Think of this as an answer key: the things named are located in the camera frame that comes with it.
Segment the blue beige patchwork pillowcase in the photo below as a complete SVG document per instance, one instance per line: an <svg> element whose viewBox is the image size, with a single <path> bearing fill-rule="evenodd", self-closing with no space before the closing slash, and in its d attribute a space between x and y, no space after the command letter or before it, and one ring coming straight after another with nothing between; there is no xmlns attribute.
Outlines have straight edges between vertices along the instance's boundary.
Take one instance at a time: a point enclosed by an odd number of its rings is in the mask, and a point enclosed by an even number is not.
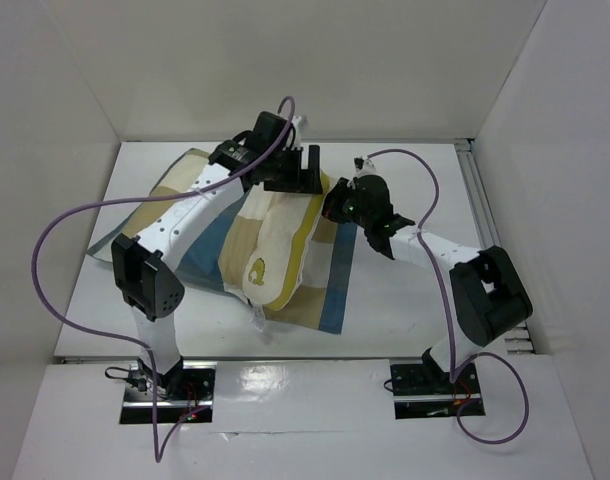
<svg viewBox="0 0 610 480"><path fill-rule="evenodd" d="M149 195L165 196L188 189L206 165L207 157L208 154L200 149L185 151L167 167ZM251 252L249 244L241 237L241 230L251 227L249 208L269 204L272 196L260 191L254 198L245 196L223 211L184 254L177 275L194 287L241 297L241 261L247 260ZM111 243L118 234L138 233L169 206L168 202L138 206L90 246L87 255L109 265ZM266 308L265 318L339 335L343 328L355 240L355 226L320 219L309 243L301 285L282 309Z"/></svg>

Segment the cream pillow with yellow edge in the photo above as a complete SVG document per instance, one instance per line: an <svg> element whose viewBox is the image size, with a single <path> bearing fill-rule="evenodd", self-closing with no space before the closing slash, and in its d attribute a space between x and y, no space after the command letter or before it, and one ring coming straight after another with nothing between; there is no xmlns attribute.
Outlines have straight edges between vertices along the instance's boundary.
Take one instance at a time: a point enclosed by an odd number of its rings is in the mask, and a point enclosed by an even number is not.
<svg viewBox="0 0 610 480"><path fill-rule="evenodd" d="M301 284L308 243L318 224L322 195L266 192L254 188L243 218L258 220L256 244L242 276L244 294L255 305L282 309Z"/></svg>

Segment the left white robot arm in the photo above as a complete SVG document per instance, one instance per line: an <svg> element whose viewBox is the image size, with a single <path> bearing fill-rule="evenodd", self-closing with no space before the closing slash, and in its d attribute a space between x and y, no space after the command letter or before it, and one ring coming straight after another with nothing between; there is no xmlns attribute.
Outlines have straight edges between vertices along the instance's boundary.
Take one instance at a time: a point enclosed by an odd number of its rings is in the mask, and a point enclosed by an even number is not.
<svg viewBox="0 0 610 480"><path fill-rule="evenodd" d="M320 148L279 144L270 153L227 140L208 156L183 198L169 200L150 225L111 244L115 284L131 307L142 352L138 364L148 389L161 399L182 387L184 361L174 312L185 287L177 269L194 242L231 205L254 193L271 199L254 245L235 275L252 304L280 311L302 284L309 244L330 187L320 168Z"/></svg>

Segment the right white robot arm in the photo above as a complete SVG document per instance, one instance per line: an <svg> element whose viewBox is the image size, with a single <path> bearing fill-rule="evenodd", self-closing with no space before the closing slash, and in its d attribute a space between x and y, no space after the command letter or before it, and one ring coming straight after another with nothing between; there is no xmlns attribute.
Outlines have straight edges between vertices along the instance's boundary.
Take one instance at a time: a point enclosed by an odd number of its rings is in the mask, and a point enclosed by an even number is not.
<svg viewBox="0 0 610 480"><path fill-rule="evenodd" d="M394 212L386 187L353 188L343 178L327 195L323 216L362 228L369 246L386 258L436 275L447 336L423 353L421 369L433 392L445 391L485 347L533 314L506 250L462 246L420 228Z"/></svg>

